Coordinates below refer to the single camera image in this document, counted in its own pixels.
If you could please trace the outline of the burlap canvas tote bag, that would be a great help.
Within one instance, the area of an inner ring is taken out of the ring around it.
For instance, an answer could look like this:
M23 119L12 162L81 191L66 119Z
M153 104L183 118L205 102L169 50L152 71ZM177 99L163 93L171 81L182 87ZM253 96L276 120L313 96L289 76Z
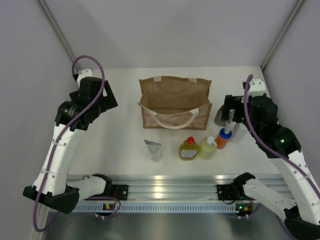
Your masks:
M156 76L140 79L142 124L145 129L206 130L212 103L211 80Z

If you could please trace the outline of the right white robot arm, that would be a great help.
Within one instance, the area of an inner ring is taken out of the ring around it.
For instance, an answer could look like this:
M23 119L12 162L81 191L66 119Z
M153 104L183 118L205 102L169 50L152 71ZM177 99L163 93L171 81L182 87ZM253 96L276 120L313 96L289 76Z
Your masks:
M229 184L232 200L254 199L272 211L297 240L320 238L320 188L309 170L302 146L294 132L281 125L278 106L266 94L263 81L249 75L243 82L244 94L226 95L221 107L220 130L245 131L282 175L292 198L268 187L257 176L245 172Z

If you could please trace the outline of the beige pump dispenser bottle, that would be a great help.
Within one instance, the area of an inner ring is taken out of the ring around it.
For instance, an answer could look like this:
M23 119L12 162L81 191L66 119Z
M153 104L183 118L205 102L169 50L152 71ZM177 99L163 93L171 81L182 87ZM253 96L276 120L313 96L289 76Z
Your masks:
M224 114L226 113L228 113L228 117L223 118ZM235 113L234 109L227 110L226 107L222 105L216 113L216 116L214 118L214 123L220 127L226 127L228 124L234 121L233 120L234 113Z

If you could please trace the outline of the silver squeeze tube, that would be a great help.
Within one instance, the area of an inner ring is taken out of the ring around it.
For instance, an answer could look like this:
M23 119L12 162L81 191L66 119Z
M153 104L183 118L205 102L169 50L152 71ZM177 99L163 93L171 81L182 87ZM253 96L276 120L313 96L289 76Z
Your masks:
M153 162L158 162L161 159L161 148L162 145L158 142L153 142L150 140L144 140L149 153L151 154L151 159Z

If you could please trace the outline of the yellow bottle red cap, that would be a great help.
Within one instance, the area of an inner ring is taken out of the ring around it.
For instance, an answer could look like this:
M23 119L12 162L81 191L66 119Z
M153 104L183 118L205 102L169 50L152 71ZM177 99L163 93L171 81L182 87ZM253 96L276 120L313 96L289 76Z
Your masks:
M200 150L199 145L193 136L188 137L179 147L179 157L181 160L193 160Z

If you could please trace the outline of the pale green lotion bottle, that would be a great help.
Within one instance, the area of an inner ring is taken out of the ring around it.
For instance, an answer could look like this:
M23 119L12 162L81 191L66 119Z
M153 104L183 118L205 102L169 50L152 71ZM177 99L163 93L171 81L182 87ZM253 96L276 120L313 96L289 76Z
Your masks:
M217 149L217 146L217 142L213 136L204 137L199 145L199 157L203 160L211 159Z

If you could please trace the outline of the orange bottle blue cap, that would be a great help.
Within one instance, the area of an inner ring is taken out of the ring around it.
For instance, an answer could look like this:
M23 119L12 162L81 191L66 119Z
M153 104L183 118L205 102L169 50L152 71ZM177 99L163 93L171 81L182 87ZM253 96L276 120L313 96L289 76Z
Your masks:
M223 149L230 138L233 136L233 128L235 127L236 123L232 121L231 123L227 123L225 127L223 127L216 137L216 143L218 149Z

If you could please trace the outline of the white tube black cap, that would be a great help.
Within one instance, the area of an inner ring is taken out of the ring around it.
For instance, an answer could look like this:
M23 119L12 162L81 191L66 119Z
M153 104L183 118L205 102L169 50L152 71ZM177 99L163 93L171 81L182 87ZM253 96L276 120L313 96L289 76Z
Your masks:
M231 143L239 144L248 133L247 127L243 123L236 123L232 129Z

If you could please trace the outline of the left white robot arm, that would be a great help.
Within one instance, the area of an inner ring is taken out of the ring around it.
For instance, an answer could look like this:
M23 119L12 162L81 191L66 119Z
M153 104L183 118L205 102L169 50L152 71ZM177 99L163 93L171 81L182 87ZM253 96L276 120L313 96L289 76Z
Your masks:
M112 179L104 174L67 182L71 162L80 139L102 113L117 107L117 101L108 81L97 101L71 126L67 124L96 97L102 80L93 76L90 69L75 75L79 89L70 93L70 101L63 102L57 110L53 137L41 171L23 195L58 212L69 214L79 201L100 197L109 199L113 194Z

